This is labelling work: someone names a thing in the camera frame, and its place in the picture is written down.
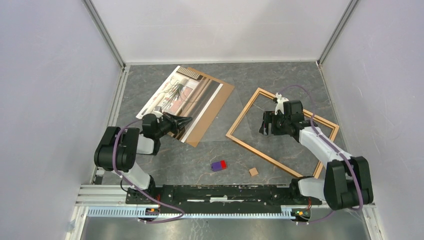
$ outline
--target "wooden frame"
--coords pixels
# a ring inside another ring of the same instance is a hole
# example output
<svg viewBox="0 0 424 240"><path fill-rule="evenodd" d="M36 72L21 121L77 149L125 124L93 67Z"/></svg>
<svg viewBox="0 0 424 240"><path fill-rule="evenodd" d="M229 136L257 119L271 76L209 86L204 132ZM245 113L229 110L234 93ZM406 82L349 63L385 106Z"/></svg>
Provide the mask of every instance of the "wooden frame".
<svg viewBox="0 0 424 240"><path fill-rule="evenodd" d="M235 120L235 122L232 124L231 128L228 130L228 132L226 133L225 136L227 136L228 138L230 138L231 140L233 140L234 142L236 142L237 144L239 144L240 146L246 148L247 150L251 151L252 153L258 155L259 157L267 160L268 162L274 164L275 166L279 167L280 169L286 171L287 173L293 175L294 177L297 178L301 178L303 177L300 173L296 172L295 170L289 168L288 166L282 164L281 162L271 158L270 156L264 154L263 152L253 148L252 146L246 144L245 142L241 141L240 139L236 138L235 136L233 136L234 131L236 130L237 126L240 124L240 122L242 121L243 117L246 115L246 113L248 112L248 110L250 109L250 107L252 106L252 104L254 103L254 101L256 100L256 98L258 98L259 95L263 95L267 98L273 99L275 98L275 95L270 93L269 91L266 91L262 88L257 88L256 91L254 92L253 96L250 98L250 100L247 102L246 106L244 107L244 109L241 111L240 115L237 117L237 119ZM308 110L303 110L303 114L310 118L312 116L312 112L308 111ZM336 138L337 132L339 131L339 125L325 119L322 118L320 116L315 115L313 117L313 120L317 123L323 124L324 126L327 126L329 128L331 128L331 133L329 136L329 139L331 141L334 141L334 139ZM313 172L313 176L315 178L318 178L320 176L321 170L323 169L323 164L321 162L318 163L318 165L315 168L315 171Z"/></svg>

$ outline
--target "picture frame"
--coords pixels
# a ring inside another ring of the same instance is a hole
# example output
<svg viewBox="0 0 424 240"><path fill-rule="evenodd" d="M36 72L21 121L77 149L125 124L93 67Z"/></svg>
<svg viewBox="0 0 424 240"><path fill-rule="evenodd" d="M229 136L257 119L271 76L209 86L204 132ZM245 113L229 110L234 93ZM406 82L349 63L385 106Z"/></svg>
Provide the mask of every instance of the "picture frame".
<svg viewBox="0 0 424 240"><path fill-rule="evenodd" d="M303 177L302 174L296 172L295 170L289 168L288 166L282 164L281 162L273 159L272 157L266 155L265 153L255 149L254 147L248 145L247 143L243 142L242 140L236 138L235 136L233 136L234 131L236 130L237 126L240 124L240 122L242 121L242 119L244 118L244 116L246 115L246 113L248 112L248 110L250 109L250 107L252 106L252 104L255 102L255 100L258 98L259 95L263 95L267 98L273 99L275 98L275 94L264 90L260 87L258 87L256 89L256 91L254 92L253 96L250 98L250 100L247 102L246 106L244 106L243 110L241 111L240 115L238 115L237 119L235 120L235 122L232 124L231 128L228 130L228 132L226 133L226 137L230 138L233 142L237 143L238 145L244 147L245 149L251 151L252 153L254 153L255 155L265 159L266 161L268 161L271 164L274 164L275 166L277 166L278 168L284 170L285 172L289 173L290 175L296 177L296 178L301 178ZM310 118L312 116L312 112L304 109L303 110L303 114L305 115L305 117ZM332 142L334 141L334 139L336 138L337 133L339 132L339 125L323 118L320 117L318 115L315 115L313 117L313 120L317 123L320 123L326 127L329 127L331 129L331 133L330 136L328 137ZM313 172L313 176L315 178L318 178L321 174L321 171L323 169L324 165L319 161L318 164L315 167L315 170Z"/></svg>

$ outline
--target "gray tabletop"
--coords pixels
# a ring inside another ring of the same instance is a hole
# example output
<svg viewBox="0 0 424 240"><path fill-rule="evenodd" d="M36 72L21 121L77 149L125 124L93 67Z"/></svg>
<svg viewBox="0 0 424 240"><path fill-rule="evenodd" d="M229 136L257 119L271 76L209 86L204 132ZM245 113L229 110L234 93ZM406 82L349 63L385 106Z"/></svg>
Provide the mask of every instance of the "gray tabletop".
<svg viewBox="0 0 424 240"><path fill-rule="evenodd" d="M131 66L117 119L117 126L135 120L162 82L177 65ZM336 122L324 81L314 62L214 63L190 64L192 67L235 86L197 147L182 143L170 136L160 139L161 149L156 156L138 155L136 163L153 176L156 184L287 184L293 176L253 154L225 136L257 88L271 93L285 86L297 84L306 88L315 102L317 115ZM299 88L289 88L283 96L300 100L303 107L313 110L307 94ZM234 132L234 136L259 151L278 160L298 173L310 176L318 163L317 158L289 136L264 136L258 131L264 110L273 110L275 104L259 96ZM331 130L320 126L328 136ZM335 143L345 148L341 132ZM225 160L227 169L212 172L211 163ZM256 168L252 177L249 169ZM120 179L106 173L103 184L119 184Z"/></svg>

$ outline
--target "black cable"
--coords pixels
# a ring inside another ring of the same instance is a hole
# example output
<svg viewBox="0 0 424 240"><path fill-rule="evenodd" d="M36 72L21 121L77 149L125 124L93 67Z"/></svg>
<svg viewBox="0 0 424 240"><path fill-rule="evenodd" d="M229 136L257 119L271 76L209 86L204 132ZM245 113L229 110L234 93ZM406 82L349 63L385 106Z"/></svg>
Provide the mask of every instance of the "black cable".
<svg viewBox="0 0 424 240"><path fill-rule="evenodd" d="M125 190L123 187L122 187L122 181L123 181L123 179L121 179L120 180L120 189L122 189L124 192L126 192L126 193L128 193L128 190Z"/></svg>

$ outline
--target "wall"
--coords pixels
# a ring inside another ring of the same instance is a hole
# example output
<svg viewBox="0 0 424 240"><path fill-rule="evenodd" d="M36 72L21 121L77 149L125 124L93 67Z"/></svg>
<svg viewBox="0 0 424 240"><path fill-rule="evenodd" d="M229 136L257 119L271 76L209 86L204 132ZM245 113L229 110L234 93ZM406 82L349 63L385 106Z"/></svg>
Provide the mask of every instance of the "wall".
<svg viewBox="0 0 424 240"><path fill-rule="evenodd" d="M0 239L64 239L119 72L82 1L0 1Z"/></svg>
<svg viewBox="0 0 424 240"><path fill-rule="evenodd" d="M389 240L422 239L424 1L360 1L323 63L346 144L370 164Z"/></svg>
<svg viewBox="0 0 424 240"><path fill-rule="evenodd" d="M128 62L314 61L349 0L93 0Z"/></svg>

